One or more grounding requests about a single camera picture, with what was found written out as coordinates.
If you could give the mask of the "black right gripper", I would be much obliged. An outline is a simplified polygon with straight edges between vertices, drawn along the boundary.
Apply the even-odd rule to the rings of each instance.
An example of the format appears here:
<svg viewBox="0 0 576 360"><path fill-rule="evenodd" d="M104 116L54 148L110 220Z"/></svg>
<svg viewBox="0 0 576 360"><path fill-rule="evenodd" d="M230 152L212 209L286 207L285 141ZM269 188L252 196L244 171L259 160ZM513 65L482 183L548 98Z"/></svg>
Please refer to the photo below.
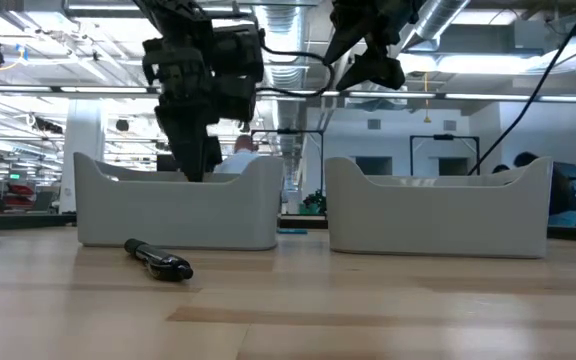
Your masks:
<svg viewBox="0 0 576 360"><path fill-rule="evenodd" d="M330 20L335 32L323 64L333 64L366 36L379 45L398 44L401 30L419 20L419 12L425 3L425 0L333 1ZM386 53L367 49L355 56L353 64L335 89L345 91L366 81L398 90L405 83L405 74L399 60L389 58Z"/></svg>

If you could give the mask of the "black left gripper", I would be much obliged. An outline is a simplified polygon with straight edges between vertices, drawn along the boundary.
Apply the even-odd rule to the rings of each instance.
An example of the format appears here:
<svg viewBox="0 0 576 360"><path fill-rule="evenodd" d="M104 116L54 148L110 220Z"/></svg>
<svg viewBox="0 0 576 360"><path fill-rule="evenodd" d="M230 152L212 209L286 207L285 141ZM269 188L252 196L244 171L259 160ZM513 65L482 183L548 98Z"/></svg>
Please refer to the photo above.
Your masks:
<svg viewBox="0 0 576 360"><path fill-rule="evenodd" d="M179 168L202 181L222 163L221 143L207 126L221 119L249 122L264 75L264 30L252 23L206 30L199 39L143 43L142 69L160 85L155 114Z"/></svg>

